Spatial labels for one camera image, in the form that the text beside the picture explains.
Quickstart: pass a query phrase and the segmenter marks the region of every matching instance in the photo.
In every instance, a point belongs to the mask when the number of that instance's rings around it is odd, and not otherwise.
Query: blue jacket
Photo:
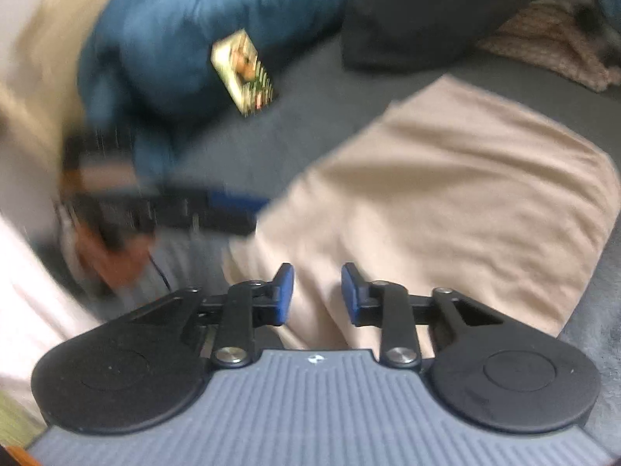
[[[244,28],[261,57],[317,37],[339,22],[344,4],[111,0],[80,58],[87,122],[98,129],[131,127],[139,172],[161,174],[174,160],[175,133],[231,103],[210,62],[213,42]]]

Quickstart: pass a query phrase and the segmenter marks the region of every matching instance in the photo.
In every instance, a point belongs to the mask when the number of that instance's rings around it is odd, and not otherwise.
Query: circular cover
[[[578,349],[531,328],[473,327],[430,372],[451,410],[497,431],[548,433],[588,417],[599,373]]]
[[[203,389],[201,359],[162,327],[104,328],[36,365],[32,392],[49,423],[89,434],[138,431],[172,417]]]

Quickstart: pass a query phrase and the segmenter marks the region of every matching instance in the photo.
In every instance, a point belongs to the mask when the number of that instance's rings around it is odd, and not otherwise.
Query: black bag
[[[534,0],[349,0],[348,68],[415,71],[448,64]]]

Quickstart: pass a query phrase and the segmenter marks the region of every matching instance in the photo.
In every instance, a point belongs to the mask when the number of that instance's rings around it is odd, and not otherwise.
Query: silver bolt
[[[409,364],[418,357],[416,352],[407,347],[394,347],[386,352],[386,357],[395,364]]]
[[[215,353],[215,358],[226,364],[242,362],[248,354],[240,347],[222,347]]]

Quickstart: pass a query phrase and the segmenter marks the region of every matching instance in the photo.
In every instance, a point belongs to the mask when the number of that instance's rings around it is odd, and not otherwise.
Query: gray bed sheet
[[[307,165],[367,126],[392,101],[408,97],[443,73],[518,101],[566,125],[608,152],[621,167],[619,91],[598,95],[553,73],[478,52],[445,70],[412,75],[345,72],[338,37],[314,47],[274,78],[279,99],[257,116],[231,108],[205,129],[182,159],[173,181],[223,184],[266,197],[283,193]],[[165,233],[154,258],[173,288],[223,292],[226,238]],[[621,454],[621,228],[604,251],[592,282],[565,327],[563,340],[584,351],[602,375],[602,394],[588,431]],[[91,303],[110,318],[161,296],[153,268],[119,299]]]

